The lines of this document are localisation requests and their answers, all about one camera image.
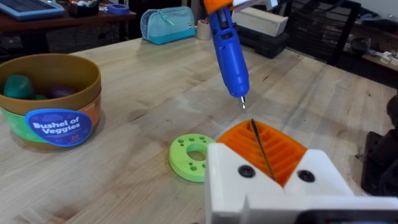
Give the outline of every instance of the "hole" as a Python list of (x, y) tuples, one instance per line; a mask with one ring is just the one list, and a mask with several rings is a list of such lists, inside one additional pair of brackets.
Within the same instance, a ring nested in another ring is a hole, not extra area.
[(206, 159), (206, 146), (191, 144), (187, 147), (187, 154), (195, 161), (204, 161)]

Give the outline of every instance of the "orange 3d printed part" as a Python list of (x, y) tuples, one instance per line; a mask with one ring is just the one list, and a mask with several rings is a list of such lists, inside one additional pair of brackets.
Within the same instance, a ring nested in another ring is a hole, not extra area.
[(285, 185), (307, 150), (284, 133), (258, 121), (237, 124), (217, 142), (226, 144), (281, 186)]

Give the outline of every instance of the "teal toy vegetable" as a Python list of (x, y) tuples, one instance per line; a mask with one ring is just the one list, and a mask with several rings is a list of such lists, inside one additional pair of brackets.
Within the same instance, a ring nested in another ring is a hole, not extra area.
[(43, 95), (35, 95), (35, 100), (47, 100), (48, 98)]
[(23, 75), (10, 75), (4, 86), (4, 96), (25, 100), (34, 99), (32, 82)]

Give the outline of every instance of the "pencil case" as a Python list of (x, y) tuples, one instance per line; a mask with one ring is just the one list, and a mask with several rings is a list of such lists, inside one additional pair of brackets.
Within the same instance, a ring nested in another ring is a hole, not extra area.
[(195, 22), (192, 10), (187, 6), (166, 9), (149, 9), (141, 17), (142, 38), (154, 44), (195, 35)]

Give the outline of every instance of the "tape roll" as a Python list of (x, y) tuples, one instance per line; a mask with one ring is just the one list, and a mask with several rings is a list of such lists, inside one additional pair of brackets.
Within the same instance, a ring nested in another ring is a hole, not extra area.
[(211, 39), (211, 29), (210, 29), (210, 24), (208, 22), (204, 20), (198, 21), (197, 39), (200, 40)]
[(108, 12), (112, 14), (126, 15), (130, 13), (130, 9), (122, 4), (109, 4)]

